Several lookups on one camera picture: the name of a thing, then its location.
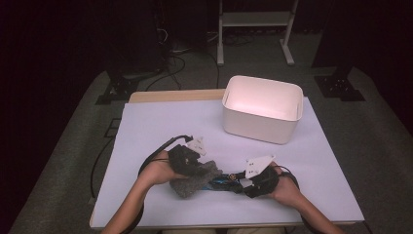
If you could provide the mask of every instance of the gray cloth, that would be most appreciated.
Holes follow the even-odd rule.
[[[169,182],[170,187],[182,198],[187,198],[197,190],[203,188],[215,177],[222,175],[222,171],[216,167],[214,161],[206,162],[200,165],[200,168],[206,169],[204,175],[194,175],[189,178],[177,178]]]

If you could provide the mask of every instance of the shelf leg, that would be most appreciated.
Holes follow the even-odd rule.
[[[298,0],[295,0],[293,5],[292,5],[291,13],[289,14],[288,25],[286,27],[285,37],[280,40],[280,44],[282,45],[282,51],[284,53],[286,63],[288,65],[294,65],[295,64],[294,59],[292,59],[291,52],[289,51],[289,48],[288,48],[288,40],[289,40],[289,35],[291,34],[292,25],[294,24],[295,12],[297,10],[297,6],[298,6]]]
[[[218,25],[218,45],[216,52],[216,63],[224,65],[224,46],[222,43],[222,0],[219,1],[219,25]]]

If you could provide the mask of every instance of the hand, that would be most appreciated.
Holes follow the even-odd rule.
[[[138,179],[145,182],[149,186],[155,184],[166,183],[175,178],[186,178],[185,175],[177,174],[169,165],[168,152],[163,150],[154,160],[149,163],[142,173],[138,176]]]
[[[279,175],[282,173],[281,168],[275,167],[275,170]],[[279,184],[269,196],[279,203],[293,208],[296,208],[299,203],[305,199],[292,179],[285,176],[280,176]]]

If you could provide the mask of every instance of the white shelf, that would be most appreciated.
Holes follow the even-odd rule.
[[[287,26],[290,12],[224,13],[222,26]]]

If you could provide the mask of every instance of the wrist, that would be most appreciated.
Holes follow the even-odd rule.
[[[142,187],[145,187],[149,190],[153,185],[157,184],[158,176],[156,171],[153,170],[154,165],[148,165],[138,176],[136,182],[139,183]]]
[[[139,190],[148,191],[155,184],[145,175],[139,175],[134,185],[137,186]]]
[[[291,204],[291,207],[297,210],[299,213],[304,212],[309,206],[312,204],[310,201],[302,194],[295,199],[295,201]]]

